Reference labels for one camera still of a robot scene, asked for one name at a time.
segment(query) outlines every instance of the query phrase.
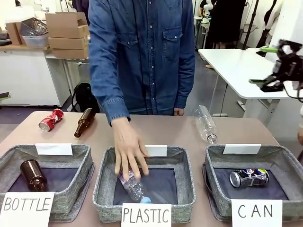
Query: hand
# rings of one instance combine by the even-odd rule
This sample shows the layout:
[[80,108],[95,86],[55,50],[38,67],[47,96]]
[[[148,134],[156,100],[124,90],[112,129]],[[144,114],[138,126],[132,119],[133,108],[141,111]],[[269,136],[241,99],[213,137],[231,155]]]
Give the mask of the hand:
[[298,130],[298,141],[301,145],[303,145],[303,128],[299,128]]
[[128,180],[129,163],[135,178],[139,180],[141,176],[136,162],[137,159],[142,167],[144,175],[148,175],[148,167],[144,158],[144,156],[148,156],[148,152],[137,132],[131,127],[128,119],[117,118],[112,120],[111,124],[115,137],[115,174],[118,175],[120,173],[120,166],[122,163],[123,177],[125,180]]
[[183,116],[184,115],[184,109],[174,108],[174,115],[175,116]]

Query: plastic bottle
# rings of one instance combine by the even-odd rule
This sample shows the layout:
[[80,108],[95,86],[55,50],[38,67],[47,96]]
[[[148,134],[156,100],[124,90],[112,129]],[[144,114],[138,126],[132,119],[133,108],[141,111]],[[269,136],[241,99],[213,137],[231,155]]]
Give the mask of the plastic bottle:
[[143,184],[136,180],[132,170],[128,170],[128,176],[129,180],[126,181],[123,177],[123,171],[121,171],[118,178],[132,200],[139,203],[151,203],[151,199],[145,196]]
[[217,126],[205,106],[200,105],[196,109],[195,121],[201,138],[210,144],[216,143],[218,139]]

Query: white sign card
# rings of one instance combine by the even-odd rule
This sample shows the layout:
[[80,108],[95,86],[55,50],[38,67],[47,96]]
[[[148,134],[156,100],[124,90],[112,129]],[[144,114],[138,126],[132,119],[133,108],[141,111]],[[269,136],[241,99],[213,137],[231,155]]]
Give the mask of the white sign card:
[[171,227],[171,204],[123,203],[121,227]]
[[146,145],[145,147],[150,157],[167,156],[167,145]]
[[232,227],[282,227],[282,200],[232,200]]
[[71,143],[36,143],[38,155],[72,156]]
[[225,145],[223,154],[244,154],[244,155],[256,155],[260,150],[261,144],[254,143],[227,143]]
[[48,227],[54,192],[8,192],[0,214],[1,227]]

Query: denim shirt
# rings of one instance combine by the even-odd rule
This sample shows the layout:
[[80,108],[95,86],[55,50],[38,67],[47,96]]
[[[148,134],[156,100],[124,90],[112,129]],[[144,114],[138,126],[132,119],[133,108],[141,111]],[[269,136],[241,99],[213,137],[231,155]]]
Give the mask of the denim shirt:
[[107,119],[173,115],[194,82],[191,0],[90,0],[91,89]]

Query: soda can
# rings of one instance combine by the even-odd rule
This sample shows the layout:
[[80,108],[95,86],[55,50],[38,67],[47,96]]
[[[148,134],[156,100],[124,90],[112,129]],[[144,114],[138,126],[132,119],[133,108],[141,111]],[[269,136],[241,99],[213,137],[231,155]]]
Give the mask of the soda can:
[[238,169],[230,174],[230,182],[235,188],[265,185],[269,175],[265,169]]
[[64,116],[64,113],[60,109],[54,109],[53,113],[49,115],[48,117],[44,118],[39,123],[39,128],[42,131],[50,131],[55,127],[55,124],[60,121]]

